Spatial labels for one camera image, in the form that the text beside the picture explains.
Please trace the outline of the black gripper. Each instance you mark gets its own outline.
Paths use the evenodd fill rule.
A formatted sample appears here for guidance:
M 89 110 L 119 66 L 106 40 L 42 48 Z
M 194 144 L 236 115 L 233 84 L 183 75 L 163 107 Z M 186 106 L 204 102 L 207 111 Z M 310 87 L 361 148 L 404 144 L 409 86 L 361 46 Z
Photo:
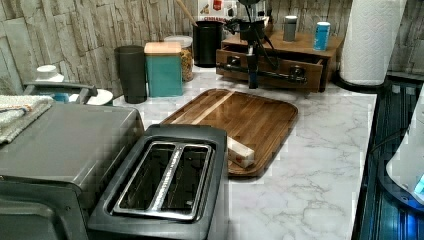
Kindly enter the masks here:
M 257 82 L 257 58 L 255 55 L 265 55 L 266 51 L 263 48 L 263 39 L 265 21 L 245 21 L 241 19 L 230 19 L 225 23 L 225 29 L 231 34 L 238 33 L 240 39 L 247 42 L 247 57 L 248 73 L 249 73 L 249 88 L 256 89 Z

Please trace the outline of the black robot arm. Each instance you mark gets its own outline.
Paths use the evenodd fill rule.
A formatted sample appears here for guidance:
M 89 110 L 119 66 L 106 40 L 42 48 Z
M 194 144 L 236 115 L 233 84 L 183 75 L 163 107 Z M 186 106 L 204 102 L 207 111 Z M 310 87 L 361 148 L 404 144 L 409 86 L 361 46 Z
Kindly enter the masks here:
M 242 68 L 240 65 L 240 59 L 236 57 L 228 57 L 226 66 L 230 70 L 247 72 L 248 73 L 248 85 L 250 89 L 256 89 L 258 87 L 258 60 L 260 52 L 263 51 L 263 38 L 264 38 L 264 20 L 258 19 L 255 16 L 257 12 L 257 4 L 261 0 L 238 0 L 238 2 L 244 7 L 247 19 L 236 17 L 228 20 L 224 27 L 231 34 L 239 34 L 241 40 L 247 42 L 247 67 Z

